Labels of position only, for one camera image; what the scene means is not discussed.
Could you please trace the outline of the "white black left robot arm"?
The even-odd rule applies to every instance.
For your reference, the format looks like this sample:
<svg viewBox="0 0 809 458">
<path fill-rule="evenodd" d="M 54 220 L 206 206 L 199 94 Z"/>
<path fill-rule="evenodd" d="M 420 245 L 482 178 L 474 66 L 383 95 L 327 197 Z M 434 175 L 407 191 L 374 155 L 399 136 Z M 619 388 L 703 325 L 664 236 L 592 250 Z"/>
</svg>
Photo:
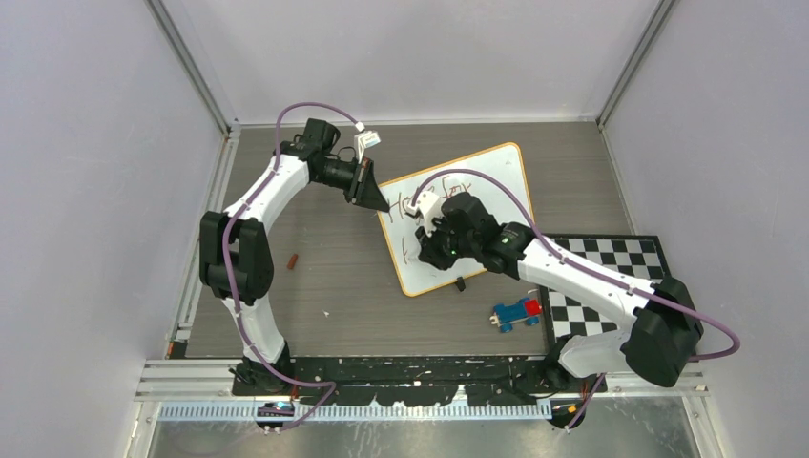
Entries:
<svg viewBox="0 0 809 458">
<path fill-rule="evenodd" d="M 361 122 L 342 159 L 334 147 L 340 130 L 320 119 L 307 120 L 301 134 L 279 141 L 270 164 L 235 203 L 221 212 L 208 211 L 199 224 L 199 278 L 230 311 L 243 345 L 234 369 L 239 381 L 271 395 L 293 383 L 294 366 L 287 341 L 278 330 L 269 301 L 275 267 L 268 234 L 293 197 L 312 183 L 343 193 L 355 206 L 389 209 L 366 150 L 380 135 Z"/>
</svg>

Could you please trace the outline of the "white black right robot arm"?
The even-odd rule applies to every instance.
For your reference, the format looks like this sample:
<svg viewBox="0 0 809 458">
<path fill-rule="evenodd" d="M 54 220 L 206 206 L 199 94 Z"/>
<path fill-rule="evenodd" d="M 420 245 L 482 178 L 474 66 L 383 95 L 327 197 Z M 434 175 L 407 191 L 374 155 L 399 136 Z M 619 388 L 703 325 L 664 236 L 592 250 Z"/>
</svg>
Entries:
<svg viewBox="0 0 809 458">
<path fill-rule="evenodd" d="M 500 223 L 468 192 L 441 200 L 429 192 L 404 206 L 416 219 L 419 259 L 439 270 L 470 258 L 491 273 L 545 286 L 595 310 L 613 331 L 557 341 L 540 364 L 542 382 L 569 391 L 593 374 L 631 371 L 672 387 L 695 354 L 704 328 L 687 286 L 616 272 L 535 235 L 519 222 Z"/>
</svg>

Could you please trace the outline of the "yellow framed whiteboard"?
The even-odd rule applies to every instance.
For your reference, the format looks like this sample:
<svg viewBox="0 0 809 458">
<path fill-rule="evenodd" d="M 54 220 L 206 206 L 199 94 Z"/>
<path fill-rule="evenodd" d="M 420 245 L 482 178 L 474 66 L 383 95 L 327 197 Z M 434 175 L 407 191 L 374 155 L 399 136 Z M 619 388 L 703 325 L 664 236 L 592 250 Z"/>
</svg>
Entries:
<svg viewBox="0 0 809 458">
<path fill-rule="evenodd" d="M 446 271 L 418 260 L 420 246 L 415 236 L 419 221 L 405 213 L 415 191 L 424 185 L 426 192 L 446 201 L 461 192 L 481 200 L 488 213 L 500 223 L 528 223 L 513 201 L 519 200 L 533 215 L 529 185 L 522 154 L 513 142 L 497 145 L 451 161 L 398 177 L 380 185 L 390 204 L 388 212 L 378 214 L 389 253 L 403 293 L 417 297 L 456 282 L 482 274 L 485 267 L 471 258 L 457 260 Z"/>
</svg>

